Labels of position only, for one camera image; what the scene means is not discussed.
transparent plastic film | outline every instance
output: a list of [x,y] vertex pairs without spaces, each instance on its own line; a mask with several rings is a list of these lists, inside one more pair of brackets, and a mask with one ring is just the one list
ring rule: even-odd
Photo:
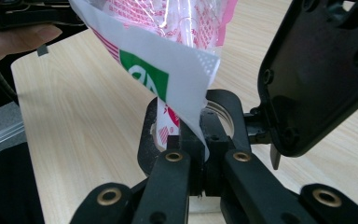
[[179,119],[205,144],[200,111],[236,0],[70,2],[113,58],[158,97],[158,147],[166,148],[168,135],[179,134]]

